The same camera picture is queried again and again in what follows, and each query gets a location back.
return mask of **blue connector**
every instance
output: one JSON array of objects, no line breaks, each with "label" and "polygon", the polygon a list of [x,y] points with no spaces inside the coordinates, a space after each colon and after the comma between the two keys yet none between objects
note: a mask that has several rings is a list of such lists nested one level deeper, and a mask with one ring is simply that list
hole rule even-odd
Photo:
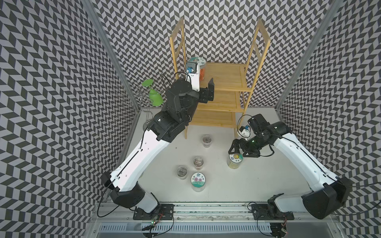
[{"label": "blue connector", "polygon": [[192,73],[193,72],[193,69],[191,67],[188,67],[187,68],[187,73]]}]

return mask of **jar lid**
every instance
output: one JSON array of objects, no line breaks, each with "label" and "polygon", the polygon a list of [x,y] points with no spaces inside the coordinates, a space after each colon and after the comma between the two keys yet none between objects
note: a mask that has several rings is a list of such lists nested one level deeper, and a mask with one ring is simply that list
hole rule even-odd
[{"label": "jar lid", "polygon": [[193,164],[196,167],[201,167],[204,164],[204,160],[200,156],[197,156],[194,158]]},{"label": "jar lid", "polygon": [[241,154],[230,154],[229,158],[234,163],[240,163],[243,160],[243,156]]},{"label": "jar lid", "polygon": [[201,188],[205,184],[205,176],[202,173],[194,173],[190,178],[190,182],[196,188]]},{"label": "jar lid", "polygon": [[207,61],[201,57],[192,57],[188,61],[196,61],[200,67],[204,66],[207,63]]}]

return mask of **cylindrical container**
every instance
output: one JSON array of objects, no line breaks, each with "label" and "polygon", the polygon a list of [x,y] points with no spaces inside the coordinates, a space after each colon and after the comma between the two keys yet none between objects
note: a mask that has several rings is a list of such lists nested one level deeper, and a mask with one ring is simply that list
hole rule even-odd
[{"label": "cylindrical container", "polygon": [[211,144],[212,144],[212,137],[210,135],[203,135],[202,136],[202,145],[205,148],[208,148],[208,147],[210,147]]},{"label": "cylindrical container", "polygon": [[243,156],[241,154],[230,154],[227,158],[227,164],[230,168],[236,169],[242,164]]},{"label": "cylindrical container", "polygon": [[187,178],[188,170],[187,167],[184,165],[181,165],[176,170],[177,177],[181,180],[184,180]]},{"label": "cylindrical container", "polygon": [[204,160],[200,156],[196,156],[193,160],[193,165],[197,170],[202,169],[202,166],[204,164]]},{"label": "cylindrical container", "polygon": [[200,66],[200,82],[204,80],[205,75],[205,66],[207,65],[207,61],[204,58],[201,57],[192,57],[188,60],[189,61],[195,61]]},{"label": "cylindrical container", "polygon": [[202,190],[205,189],[205,176],[204,174],[200,172],[196,172],[192,175],[190,178],[190,183],[192,186],[192,189],[195,190],[196,192],[201,192]]}]

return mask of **white table surface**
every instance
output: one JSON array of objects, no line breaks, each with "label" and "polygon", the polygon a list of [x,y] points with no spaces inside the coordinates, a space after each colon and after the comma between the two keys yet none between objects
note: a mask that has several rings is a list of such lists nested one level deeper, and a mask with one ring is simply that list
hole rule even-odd
[{"label": "white table surface", "polygon": [[[160,109],[151,109],[156,114]],[[273,108],[249,108],[247,114],[261,113],[269,123],[279,121]],[[243,125],[247,124],[248,117],[244,117]],[[135,129],[129,152],[135,148],[142,138],[142,125],[146,120],[146,113],[142,112]],[[201,137],[210,134],[212,145],[205,148]],[[295,166],[276,148],[275,154],[270,157],[244,158],[238,169],[231,169],[227,165],[228,150],[234,139],[232,128],[211,126],[189,126],[188,139],[184,132],[163,149],[146,168],[143,176],[138,180],[140,186],[147,192],[152,192],[161,202],[245,202],[267,201],[274,194],[293,194],[309,191],[308,184]],[[269,155],[268,146],[261,150],[261,154]],[[190,177],[196,170],[193,167],[193,158],[204,158],[203,168],[200,170],[205,177],[205,189],[195,192],[191,187]],[[176,176],[176,168],[186,165],[187,179],[180,180]]]}]

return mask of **sticker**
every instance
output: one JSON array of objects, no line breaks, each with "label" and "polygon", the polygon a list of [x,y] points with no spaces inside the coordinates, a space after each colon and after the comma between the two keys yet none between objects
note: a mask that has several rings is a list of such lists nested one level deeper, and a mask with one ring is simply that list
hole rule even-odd
[{"label": "sticker", "polygon": [[194,173],[190,178],[190,182],[196,188],[200,188],[205,184],[205,176],[202,173]]},{"label": "sticker", "polygon": [[243,160],[243,156],[241,154],[230,154],[229,158],[235,163],[240,163]]},{"label": "sticker", "polygon": [[188,60],[188,62],[190,61],[196,61],[200,66],[205,65],[207,63],[207,61],[201,57],[192,57]]}]

